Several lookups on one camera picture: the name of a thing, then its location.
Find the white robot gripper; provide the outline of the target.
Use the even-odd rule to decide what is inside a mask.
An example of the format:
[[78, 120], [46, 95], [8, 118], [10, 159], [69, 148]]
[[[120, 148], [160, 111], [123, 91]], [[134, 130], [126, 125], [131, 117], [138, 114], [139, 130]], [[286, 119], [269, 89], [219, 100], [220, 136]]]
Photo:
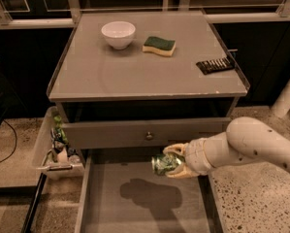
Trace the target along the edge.
[[205, 138], [201, 138], [192, 140], [188, 144], [178, 143], [165, 147], [163, 149], [164, 154], [173, 153], [184, 156], [186, 163], [180, 164], [175, 170], [167, 172], [166, 176], [171, 179], [189, 179], [206, 176], [213, 167], [206, 157], [205, 141]]

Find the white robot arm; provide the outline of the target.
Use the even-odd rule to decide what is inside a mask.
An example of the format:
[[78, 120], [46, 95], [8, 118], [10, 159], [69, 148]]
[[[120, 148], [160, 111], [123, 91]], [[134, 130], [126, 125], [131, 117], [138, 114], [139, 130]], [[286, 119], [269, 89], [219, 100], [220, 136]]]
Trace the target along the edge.
[[166, 173], [174, 179], [205, 176], [219, 167], [257, 161], [272, 163], [290, 174], [290, 141], [264, 122], [246, 116], [233, 119], [225, 132], [167, 146], [163, 153], [184, 158], [174, 171]]

